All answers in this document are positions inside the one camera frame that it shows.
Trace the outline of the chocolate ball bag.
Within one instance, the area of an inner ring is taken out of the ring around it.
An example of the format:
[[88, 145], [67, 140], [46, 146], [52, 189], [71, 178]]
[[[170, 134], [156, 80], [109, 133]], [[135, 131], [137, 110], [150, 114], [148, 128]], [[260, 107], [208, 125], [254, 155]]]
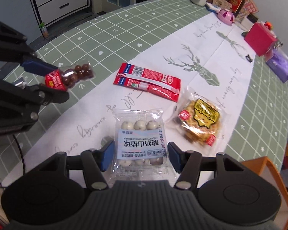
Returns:
[[78, 83], [93, 80], [96, 74], [93, 66], [87, 59], [80, 59], [75, 64], [58, 69], [45, 75], [43, 85], [60, 91], [72, 89]]

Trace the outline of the yellow label crispy snack bag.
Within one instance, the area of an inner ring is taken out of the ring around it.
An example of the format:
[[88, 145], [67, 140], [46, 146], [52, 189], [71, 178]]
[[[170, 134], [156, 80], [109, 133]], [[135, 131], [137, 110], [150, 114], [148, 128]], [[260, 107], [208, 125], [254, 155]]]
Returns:
[[171, 122], [189, 142], [214, 147], [221, 141], [228, 118], [223, 107], [188, 86], [178, 101]]

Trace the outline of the yogurt hawthorn ball packet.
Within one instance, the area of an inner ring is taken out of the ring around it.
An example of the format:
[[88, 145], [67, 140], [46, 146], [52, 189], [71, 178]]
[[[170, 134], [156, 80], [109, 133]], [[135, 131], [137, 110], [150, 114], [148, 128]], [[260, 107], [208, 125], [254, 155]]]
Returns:
[[169, 160], [163, 110], [116, 109], [113, 116], [115, 152], [110, 183], [167, 178]]

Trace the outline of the red spicy strip packet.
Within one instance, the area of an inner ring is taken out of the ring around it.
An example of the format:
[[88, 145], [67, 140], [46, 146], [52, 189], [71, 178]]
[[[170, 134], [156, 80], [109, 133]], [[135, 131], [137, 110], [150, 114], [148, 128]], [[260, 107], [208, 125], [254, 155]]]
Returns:
[[173, 102], [178, 102], [181, 89], [179, 78], [129, 63], [122, 63], [113, 84], [146, 91]]

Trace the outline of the orange cardboard box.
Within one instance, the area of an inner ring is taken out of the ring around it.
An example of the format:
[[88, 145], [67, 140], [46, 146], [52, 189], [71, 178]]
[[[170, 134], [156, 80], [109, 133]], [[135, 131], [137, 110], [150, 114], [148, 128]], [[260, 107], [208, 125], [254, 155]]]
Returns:
[[274, 223], [280, 229], [288, 229], [288, 191], [276, 166], [267, 156], [245, 160], [241, 163], [277, 188], [281, 194], [281, 207]]

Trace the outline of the green checked tablecloth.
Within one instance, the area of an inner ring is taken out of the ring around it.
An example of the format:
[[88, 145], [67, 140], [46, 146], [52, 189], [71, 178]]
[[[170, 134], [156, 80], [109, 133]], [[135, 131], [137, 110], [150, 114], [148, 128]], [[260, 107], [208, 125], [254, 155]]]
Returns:
[[[119, 63], [196, 20], [211, 14], [190, 0], [158, 0], [109, 12], [64, 33], [38, 50], [38, 56], [58, 67], [87, 59], [96, 77], [77, 84], [83, 95], [108, 78]], [[288, 83], [282, 83], [255, 55], [246, 98], [225, 152], [237, 160], [267, 156], [281, 168], [288, 138]], [[73, 103], [62, 103], [67, 110]], [[0, 137], [0, 182], [25, 153], [17, 137]]]

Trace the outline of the white table runner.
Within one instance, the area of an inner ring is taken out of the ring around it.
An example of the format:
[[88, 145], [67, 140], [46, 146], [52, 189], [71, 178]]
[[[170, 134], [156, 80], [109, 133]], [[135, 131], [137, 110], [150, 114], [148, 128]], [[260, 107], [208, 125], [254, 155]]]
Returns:
[[[161, 110], [164, 135], [183, 150], [212, 156], [224, 151], [246, 98], [255, 51], [236, 25], [208, 14], [183, 27], [136, 56], [83, 95], [79, 87], [70, 93], [73, 103], [48, 105], [31, 130], [15, 144], [25, 153], [3, 179], [10, 185], [56, 152], [78, 155], [99, 149], [116, 136], [124, 121], [150, 121], [144, 113]], [[188, 100], [213, 103], [219, 112], [218, 133], [203, 141], [189, 142], [170, 119]]]

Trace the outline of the black hair clip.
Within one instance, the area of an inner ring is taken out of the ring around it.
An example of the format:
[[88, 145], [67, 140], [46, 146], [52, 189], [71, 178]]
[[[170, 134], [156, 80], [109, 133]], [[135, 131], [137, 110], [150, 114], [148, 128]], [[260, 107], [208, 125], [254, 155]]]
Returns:
[[253, 61], [253, 59], [249, 55], [246, 55], [245, 59], [250, 63]]

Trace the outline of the purple tissue pack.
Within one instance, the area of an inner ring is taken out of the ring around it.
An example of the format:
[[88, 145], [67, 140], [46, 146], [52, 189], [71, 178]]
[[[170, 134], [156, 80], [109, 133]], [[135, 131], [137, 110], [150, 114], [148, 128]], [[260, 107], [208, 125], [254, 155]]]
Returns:
[[281, 48], [267, 52], [265, 62], [283, 83], [288, 81], [288, 56]]

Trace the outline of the magenta box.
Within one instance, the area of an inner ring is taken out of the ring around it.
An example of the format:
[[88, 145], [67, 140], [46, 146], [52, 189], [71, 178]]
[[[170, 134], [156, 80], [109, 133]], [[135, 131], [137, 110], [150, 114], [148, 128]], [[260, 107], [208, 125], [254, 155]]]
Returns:
[[277, 42], [272, 29], [273, 25], [268, 21], [256, 22], [244, 37], [259, 57], [265, 55]]

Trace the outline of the pink round container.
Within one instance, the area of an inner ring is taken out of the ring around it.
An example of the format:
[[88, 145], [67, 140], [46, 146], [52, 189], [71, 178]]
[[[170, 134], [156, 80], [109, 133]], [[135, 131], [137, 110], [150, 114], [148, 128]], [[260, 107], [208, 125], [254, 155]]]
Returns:
[[220, 19], [221, 22], [232, 25], [235, 22], [235, 15], [228, 9], [221, 9], [217, 17]]

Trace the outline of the white charger box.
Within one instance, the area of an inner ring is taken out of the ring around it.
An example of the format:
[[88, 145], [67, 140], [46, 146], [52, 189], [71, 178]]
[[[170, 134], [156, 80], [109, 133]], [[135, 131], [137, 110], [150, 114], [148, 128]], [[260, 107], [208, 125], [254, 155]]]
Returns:
[[258, 22], [258, 18], [254, 14], [248, 14], [247, 16], [243, 17], [241, 20], [241, 25], [247, 30], [253, 27], [253, 25]]

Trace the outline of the blue white small box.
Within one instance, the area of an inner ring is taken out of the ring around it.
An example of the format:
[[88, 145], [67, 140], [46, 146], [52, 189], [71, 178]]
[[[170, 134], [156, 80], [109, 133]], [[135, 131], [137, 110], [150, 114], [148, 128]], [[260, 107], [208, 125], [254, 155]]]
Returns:
[[205, 8], [210, 11], [210, 12], [213, 12], [215, 14], [218, 14], [222, 9], [216, 5], [213, 5], [209, 2], [206, 2], [205, 3]]

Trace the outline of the beige speaker box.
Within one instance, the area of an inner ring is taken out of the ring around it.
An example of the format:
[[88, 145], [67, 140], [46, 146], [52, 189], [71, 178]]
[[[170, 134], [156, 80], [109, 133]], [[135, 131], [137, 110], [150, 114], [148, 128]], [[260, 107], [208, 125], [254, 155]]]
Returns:
[[232, 9], [232, 4], [227, 2], [226, 0], [213, 0], [213, 5], [221, 8], [221, 9]]

